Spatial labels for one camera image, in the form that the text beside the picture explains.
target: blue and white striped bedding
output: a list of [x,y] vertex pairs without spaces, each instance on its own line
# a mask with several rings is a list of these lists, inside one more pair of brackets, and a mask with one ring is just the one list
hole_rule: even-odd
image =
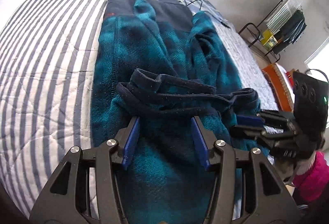
[[[258,91],[264,109],[277,109],[246,43],[202,1],[243,86]],[[0,180],[27,216],[65,153],[73,145],[91,147],[93,71],[106,3],[27,0],[0,33]],[[189,6],[193,12],[199,10],[196,3]],[[95,201],[95,194],[90,196]]]

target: folded blanket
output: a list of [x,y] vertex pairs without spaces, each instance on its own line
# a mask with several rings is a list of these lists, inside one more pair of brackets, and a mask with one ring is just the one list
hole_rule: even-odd
[[218,139],[251,149],[254,141],[228,133],[236,114],[259,110],[257,93],[240,89],[205,12],[193,16],[177,0],[109,0],[94,73],[92,138],[98,146],[140,116],[133,161],[118,173],[130,224],[202,223],[214,175],[198,161],[191,117],[199,115]]

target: black camera device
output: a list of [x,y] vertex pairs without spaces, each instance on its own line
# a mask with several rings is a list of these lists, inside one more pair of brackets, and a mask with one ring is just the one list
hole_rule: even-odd
[[322,133],[328,118],[329,84],[300,72],[293,73],[293,82],[295,120],[310,141],[316,142],[317,148],[321,148],[324,143]]

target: striped comforter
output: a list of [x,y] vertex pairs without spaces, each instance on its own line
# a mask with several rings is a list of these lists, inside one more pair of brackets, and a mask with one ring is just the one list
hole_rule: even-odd
[[[106,3],[27,0],[0,33],[0,180],[27,216],[66,152],[91,147],[90,100]],[[262,108],[277,109],[243,39],[208,11],[243,87],[258,91]],[[90,197],[95,205],[95,193]]]

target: pink fabric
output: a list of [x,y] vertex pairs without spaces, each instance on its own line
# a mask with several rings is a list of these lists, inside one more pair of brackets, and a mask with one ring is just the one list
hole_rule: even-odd
[[329,166],[321,152],[316,152],[314,165],[305,174],[296,176],[293,184],[300,192],[300,196],[307,202],[320,197],[329,182]]

